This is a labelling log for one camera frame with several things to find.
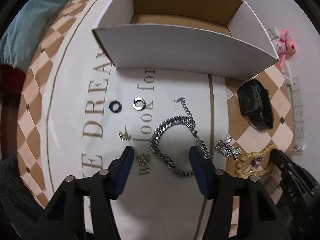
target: screw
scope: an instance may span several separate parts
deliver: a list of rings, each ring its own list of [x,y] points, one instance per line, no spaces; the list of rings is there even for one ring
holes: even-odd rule
[[[74,176],[69,175],[69,176],[66,177],[66,182],[71,182],[71,181],[73,181],[74,179],[75,179]]]
[[[223,175],[223,174],[224,174],[224,170],[222,170],[222,169],[216,169],[216,170],[214,171],[214,173],[217,174],[217,175]]]
[[[99,171],[100,175],[107,175],[108,173],[109,173],[108,169],[102,169],[102,170]]]
[[[258,177],[257,177],[257,176],[254,176],[254,175],[251,175],[251,176],[249,177],[249,179],[250,179],[251,181],[253,181],[253,182],[257,182],[257,181],[258,181]]]

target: black watch strap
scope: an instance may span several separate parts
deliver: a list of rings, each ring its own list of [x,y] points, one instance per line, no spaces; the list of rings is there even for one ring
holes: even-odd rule
[[[249,115],[248,118],[250,119],[251,123],[259,130],[271,130],[273,128],[273,122],[271,124],[267,124],[259,114]]]
[[[262,100],[262,111],[260,114],[254,116],[255,119],[259,119],[260,121],[257,122],[256,120],[254,120],[254,122],[251,122],[258,129],[271,130],[273,128],[273,112],[271,102],[269,99],[269,91],[265,89],[258,80],[254,80],[258,87],[260,87],[261,89],[260,95]]]

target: cardboard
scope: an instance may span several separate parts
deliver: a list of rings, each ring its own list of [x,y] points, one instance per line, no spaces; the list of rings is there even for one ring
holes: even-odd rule
[[[260,20],[241,0],[111,0],[92,31],[117,69],[245,81],[279,60]]]

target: jewelry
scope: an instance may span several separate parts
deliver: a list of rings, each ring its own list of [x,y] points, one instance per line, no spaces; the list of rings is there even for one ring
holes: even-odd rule
[[[124,141],[124,140],[130,141],[131,140],[131,136],[127,133],[127,127],[125,127],[125,129],[124,129],[124,133],[119,132],[119,136],[122,141]]]
[[[273,128],[273,112],[269,92],[254,79],[245,82],[237,92],[240,112],[247,116],[258,130]]]
[[[244,155],[242,155],[239,159],[240,162],[238,162],[236,164],[236,175],[239,178],[243,178],[243,179],[247,179],[249,176],[251,175],[255,175],[257,177],[261,177],[267,173],[269,173],[270,171],[272,171],[273,169],[273,165],[269,165],[268,168],[262,170],[262,171],[252,171],[252,172],[242,172],[241,171],[241,167],[242,167],[242,163],[247,162],[248,160],[252,160],[254,164],[259,164],[259,160],[257,159],[264,159],[265,155],[270,153],[271,150],[274,149],[278,149],[277,146],[274,143],[269,144],[267,147],[265,147],[261,152],[252,152],[252,153],[246,153]]]
[[[261,158],[255,158],[251,161],[251,168],[249,170],[249,172],[253,172],[253,171],[256,171],[259,166],[261,165],[261,162],[264,160],[264,157],[261,157]]]
[[[151,159],[150,154],[141,154],[139,156],[137,156],[137,160],[140,162],[140,165],[142,166],[146,166],[149,164],[149,161]]]
[[[161,139],[161,136],[163,133],[169,129],[170,127],[177,125],[177,124],[183,124],[186,127],[189,128],[191,134],[196,138],[196,142],[198,147],[201,149],[204,157],[206,159],[210,159],[209,151],[204,143],[203,140],[199,138],[197,135],[198,131],[196,130],[196,122],[192,117],[192,114],[190,113],[189,109],[187,108],[187,105],[185,104],[185,98],[177,98],[175,100],[175,103],[181,102],[184,110],[186,111],[188,116],[181,116],[177,115],[174,117],[170,117],[166,120],[164,120],[161,124],[158,125],[155,132],[153,133],[150,141],[150,146],[152,152],[161,159],[165,165],[169,167],[170,170],[173,171],[173,173],[180,177],[189,177],[193,176],[193,170],[181,170],[179,169],[172,161],[172,159],[165,153],[163,153],[159,147],[159,141]]]
[[[241,154],[241,150],[238,147],[234,147],[229,145],[232,140],[232,136],[227,135],[224,140],[219,140],[215,144],[214,148],[220,152],[225,157],[233,156],[235,160],[239,159],[239,155]]]
[[[136,104],[138,102],[142,102],[142,106],[137,106]],[[146,107],[146,102],[144,101],[143,98],[135,98],[133,102],[133,108],[136,109],[137,111],[141,111]]]
[[[109,104],[109,109],[110,109],[110,111],[113,112],[113,113],[119,113],[119,112],[122,110],[122,105],[121,105],[121,103],[118,102],[117,100],[114,100],[114,101],[112,101],[112,102]]]

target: rhinestone pendant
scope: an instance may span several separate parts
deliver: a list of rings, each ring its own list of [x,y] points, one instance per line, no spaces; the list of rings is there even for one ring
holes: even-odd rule
[[[217,141],[214,148],[225,157],[233,156],[235,160],[239,159],[241,150],[238,147],[229,145],[232,140],[232,136],[227,135],[223,140]]]

